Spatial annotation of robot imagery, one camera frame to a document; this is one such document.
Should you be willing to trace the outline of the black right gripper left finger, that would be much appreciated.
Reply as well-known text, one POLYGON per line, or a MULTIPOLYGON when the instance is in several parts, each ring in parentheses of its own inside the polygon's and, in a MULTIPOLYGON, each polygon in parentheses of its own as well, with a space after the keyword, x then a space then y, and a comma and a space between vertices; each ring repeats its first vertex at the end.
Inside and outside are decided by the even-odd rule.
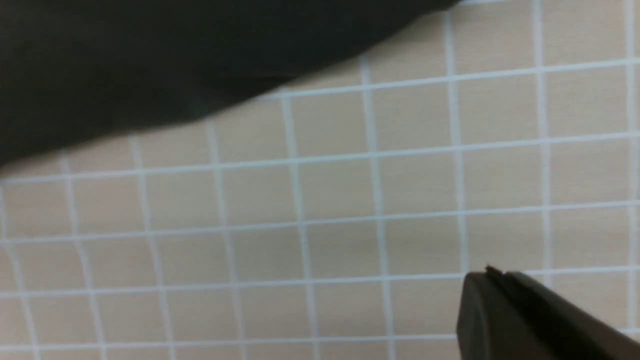
POLYGON ((455 334, 462 360, 563 359, 486 271, 464 276, 455 334))

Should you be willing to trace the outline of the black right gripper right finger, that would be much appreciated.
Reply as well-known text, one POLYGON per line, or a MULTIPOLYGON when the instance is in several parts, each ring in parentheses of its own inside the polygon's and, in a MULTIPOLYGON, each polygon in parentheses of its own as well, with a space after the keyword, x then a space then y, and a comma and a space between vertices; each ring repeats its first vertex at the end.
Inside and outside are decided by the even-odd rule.
POLYGON ((553 360, 638 360, 639 343, 522 272, 486 267, 553 360))

